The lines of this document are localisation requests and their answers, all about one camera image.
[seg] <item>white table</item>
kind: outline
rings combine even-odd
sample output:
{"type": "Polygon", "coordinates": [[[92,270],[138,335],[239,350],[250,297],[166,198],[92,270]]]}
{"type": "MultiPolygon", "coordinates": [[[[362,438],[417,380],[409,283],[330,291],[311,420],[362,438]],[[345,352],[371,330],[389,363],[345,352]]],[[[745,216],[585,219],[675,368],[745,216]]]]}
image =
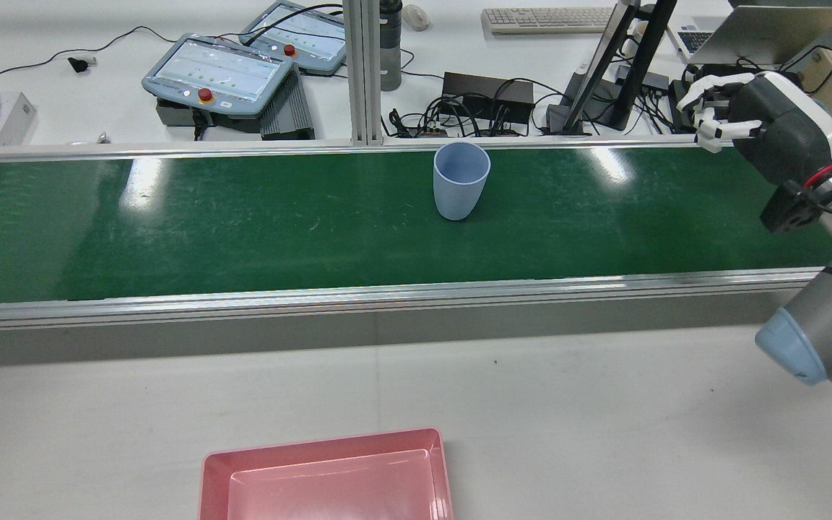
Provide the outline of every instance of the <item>white table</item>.
{"type": "Polygon", "coordinates": [[[0,366],[0,518],[195,518],[210,451],[434,425],[456,518],[832,519],[832,385],[755,330],[0,366]]]}
{"type": "MultiPolygon", "coordinates": [[[[605,6],[610,0],[578,0],[580,6],[605,6]]],[[[566,4],[561,0],[511,0],[512,7],[546,7],[566,4]]],[[[491,36],[483,32],[483,7],[503,6],[489,0],[422,0],[433,26],[425,32],[403,29],[402,43],[416,53],[412,72],[443,75],[463,72],[486,76],[538,79],[563,91],[571,72],[588,62],[598,34],[549,36],[491,36]]],[[[0,2],[0,70],[47,59],[59,50],[103,46],[113,37],[137,25],[146,25],[170,39],[182,33],[219,34],[240,32],[263,4],[208,4],[196,0],[134,2],[80,6],[69,0],[28,4],[0,2]]],[[[137,32],[99,52],[98,65],[76,74],[61,56],[50,65],[0,76],[0,91],[25,92],[38,109],[36,130],[29,144],[90,142],[105,131],[119,144],[188,142],[190,128],[166,128],[155,114],[155,99],[139,80],[168,50],[169,43],[147,32],[137,32]]],[[[661,44],[651,70],[677,76],[683,63],[667,39],[661,44]]],[[[303,78],[318,139],[347,139],[350,135],[349,90],[346,79],[303,78]]],[[[382,113],[422,112],[441,93],[441,80],[405,76],[396,92],[382,96],[382,113]]],[[[535,95],[544,95],[540,88],[535,95]]],[[[535,116],[544,119],[546,102],[535,116]]],[[[635,134],[651,129],[643,121],[635,134]]],[[[257,142],[257,135],[229,129],[210,129],[208,141],[257,142]]]]}

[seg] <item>black power supply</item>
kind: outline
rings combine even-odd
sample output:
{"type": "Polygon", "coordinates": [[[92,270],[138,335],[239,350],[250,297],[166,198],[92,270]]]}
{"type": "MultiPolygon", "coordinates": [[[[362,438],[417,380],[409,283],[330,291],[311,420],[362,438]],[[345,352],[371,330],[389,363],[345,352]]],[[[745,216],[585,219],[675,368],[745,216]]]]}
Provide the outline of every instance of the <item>black power supply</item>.
{"type": "Polygon", "coordinates": [[[442,96],[457,97],[469,114],[464,114],[463,110],[453,103],[441,103],[438,106],[439,112],[462,118],[498,118],[508,123],[527,125],[534,110],[532,83],[521,80],[509,82],[508,79],[446,72],[442,96]]]}

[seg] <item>metal post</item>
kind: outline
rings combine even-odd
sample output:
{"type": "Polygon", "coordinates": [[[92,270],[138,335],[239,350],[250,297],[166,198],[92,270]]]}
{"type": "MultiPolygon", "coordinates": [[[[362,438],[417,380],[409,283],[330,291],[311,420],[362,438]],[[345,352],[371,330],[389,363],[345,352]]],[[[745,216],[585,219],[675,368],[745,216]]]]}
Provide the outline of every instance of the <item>metal post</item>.
{"type": "Polygon", "coordinates": [[[380,145],[380,9],[378,0],[343,0],[352,144],[380,145]]]}

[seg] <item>plastic tray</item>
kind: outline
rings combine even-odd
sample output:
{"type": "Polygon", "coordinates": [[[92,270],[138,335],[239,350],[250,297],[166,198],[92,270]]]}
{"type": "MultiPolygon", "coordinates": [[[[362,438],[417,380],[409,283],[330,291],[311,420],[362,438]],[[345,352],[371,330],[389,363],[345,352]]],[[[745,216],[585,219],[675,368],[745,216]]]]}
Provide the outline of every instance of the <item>plastic tray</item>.
{"type": "Polygon", "coordinates": [[[435,428],[219,451],[199,520],[452,520],[435,428]]]}

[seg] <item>light blue cup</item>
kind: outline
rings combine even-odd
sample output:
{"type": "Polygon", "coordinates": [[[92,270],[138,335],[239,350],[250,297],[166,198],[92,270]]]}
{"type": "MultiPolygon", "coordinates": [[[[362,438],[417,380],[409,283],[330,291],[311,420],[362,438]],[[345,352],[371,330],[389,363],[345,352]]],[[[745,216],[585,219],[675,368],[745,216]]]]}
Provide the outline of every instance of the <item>light blue cup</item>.
{"type": "Polygon", "coordinates": [[[438,213],[448,220],[462,220],[471,214],[490,174],[490,156],[472,142],[449,142],[435,152],[433,169],[438,213]]]}

